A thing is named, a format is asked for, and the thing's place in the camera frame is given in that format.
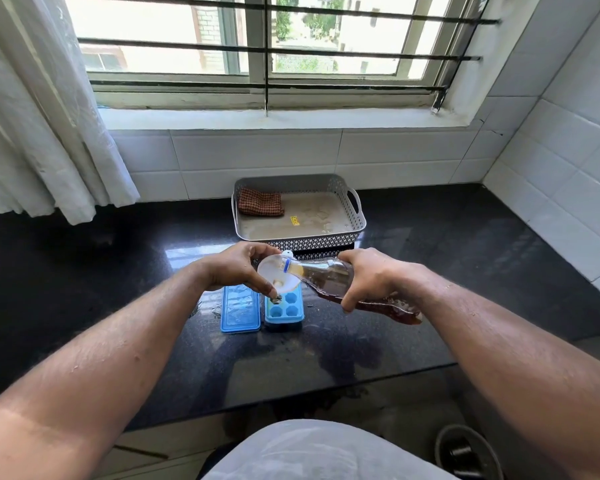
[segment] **white curtain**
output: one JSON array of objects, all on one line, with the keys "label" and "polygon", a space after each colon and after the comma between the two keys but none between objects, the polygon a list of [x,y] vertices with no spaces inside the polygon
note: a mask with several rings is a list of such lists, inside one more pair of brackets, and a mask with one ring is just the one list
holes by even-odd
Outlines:
[{"label": "white curtain", "polygon": [[64,0],[0,0],[0,212],[138,201],[96,108]]}]

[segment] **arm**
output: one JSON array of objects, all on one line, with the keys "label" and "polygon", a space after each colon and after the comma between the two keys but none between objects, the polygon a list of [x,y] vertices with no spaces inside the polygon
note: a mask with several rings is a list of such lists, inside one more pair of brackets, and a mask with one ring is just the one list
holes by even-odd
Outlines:
[{"label": "arm", "polygon": [[85,479],[142,406],[204,290],[247,284],[275,296],[241,242],[196,261],[97,323],[0,396],[0,479]]},{"label": "arm", "polygon": [[426,267],[376,250],[344,251],[342,300],[398,292],[419,306],[474,386],[529,441],[579,479],[600,479],[600,362]]}]

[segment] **black granite countertop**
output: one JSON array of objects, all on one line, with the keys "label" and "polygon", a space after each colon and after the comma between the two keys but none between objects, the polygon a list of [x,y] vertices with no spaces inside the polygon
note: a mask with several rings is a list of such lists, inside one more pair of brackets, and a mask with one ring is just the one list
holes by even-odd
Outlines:
[{"label": "black granite countertop", "polygon": [[[424,263],[568,340],[600,335],[600,293],[478,184],[360,192],[356,245]],[[0,393],[80,331],[193,259],[236,242],[228,200],[0,215]],[[130,428],[454,362],[429,323],[344,315],[304,290],[303,329],[224,335],[206,293]]]}]

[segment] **blue ice tray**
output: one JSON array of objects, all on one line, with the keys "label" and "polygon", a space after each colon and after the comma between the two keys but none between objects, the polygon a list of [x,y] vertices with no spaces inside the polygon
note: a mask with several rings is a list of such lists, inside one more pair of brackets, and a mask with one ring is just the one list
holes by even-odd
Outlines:
[{"label": "blue ice tray", "polygon": [[220,331],[240,333],[260,329],[260,294],[245,285],[225,286]]},{"label": "blue ice tray", "polygon": [[298,285],[282,295],[282,302],[274,305],[269,298],[264,299],[264,320],[269,323],[297,323],[304,320],[302,286]]}]

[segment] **window sill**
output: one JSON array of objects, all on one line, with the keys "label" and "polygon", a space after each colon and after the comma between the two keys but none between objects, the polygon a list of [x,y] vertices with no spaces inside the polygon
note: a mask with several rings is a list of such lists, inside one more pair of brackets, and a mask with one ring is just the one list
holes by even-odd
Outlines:
[{"label": "window sill", "polygon": [[312,111],[172,111],[109,109],[100,114],[109,130],[289,130],[341,128],[457,128],[471,121],[448,110],[426,108],[319,109]]}]

